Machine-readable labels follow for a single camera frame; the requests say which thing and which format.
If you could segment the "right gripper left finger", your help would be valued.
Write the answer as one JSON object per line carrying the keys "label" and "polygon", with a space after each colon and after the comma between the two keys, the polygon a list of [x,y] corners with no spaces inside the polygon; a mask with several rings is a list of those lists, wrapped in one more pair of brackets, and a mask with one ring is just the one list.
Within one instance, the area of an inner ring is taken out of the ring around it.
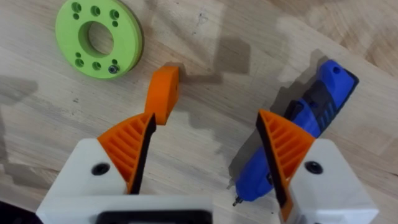
{"label": "right gripper left finger", "polygon": [[47,196],[138,194],[155,130],[155,115],[142,113],[80,140]]}

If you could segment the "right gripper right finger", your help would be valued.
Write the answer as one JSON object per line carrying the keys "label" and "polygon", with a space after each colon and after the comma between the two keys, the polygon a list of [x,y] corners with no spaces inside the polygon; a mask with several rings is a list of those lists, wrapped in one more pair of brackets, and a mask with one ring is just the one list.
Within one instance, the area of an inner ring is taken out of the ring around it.
{"label": "right gripper right finger", "polygon": [[333,141],[315,138],[267,110],[259,110],[256,128],[281,223],[371,223],[376,218],[379,209]]}

